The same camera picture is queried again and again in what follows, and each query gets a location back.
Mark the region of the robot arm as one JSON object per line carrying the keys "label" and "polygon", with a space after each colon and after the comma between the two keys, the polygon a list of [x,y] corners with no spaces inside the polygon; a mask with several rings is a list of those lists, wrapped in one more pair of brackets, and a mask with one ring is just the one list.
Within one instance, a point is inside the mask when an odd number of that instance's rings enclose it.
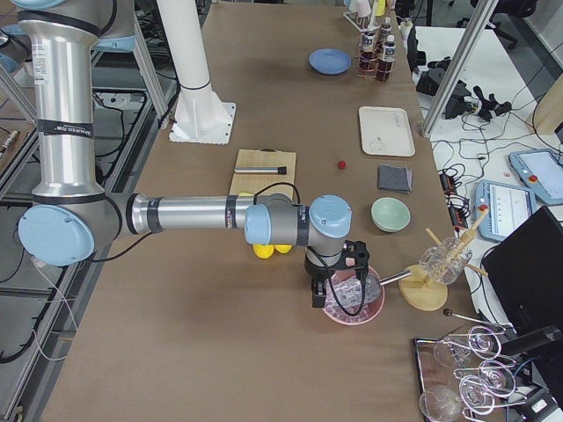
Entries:
{"label": "robot arm", "polygon": [[18,222],[25,249],[52,266],[89,258],[120,236],[168,229],[241,229],[249,244],[303,246],[312,304],[321,308],[333,273],[367,273],[362,247],[348,239],[352,212],[324,195],[310,205],[282,194],[115,198],[95,177],[91,51],[131,52],[130,1],[20,1],[18,23],[31,41],[40,143],[40,183]]}

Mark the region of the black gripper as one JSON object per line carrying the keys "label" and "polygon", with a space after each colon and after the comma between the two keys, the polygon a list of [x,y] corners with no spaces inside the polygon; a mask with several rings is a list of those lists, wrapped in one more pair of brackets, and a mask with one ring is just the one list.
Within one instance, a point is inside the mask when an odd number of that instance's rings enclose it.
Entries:
{"label": "black gripper", "polygon": [[336,271],[344,270],[343,251],[332,256],[322,255],[312,246],[305,252],[304,269],[311,277],[311,306],[324,308],[328,295],[329,281]]}

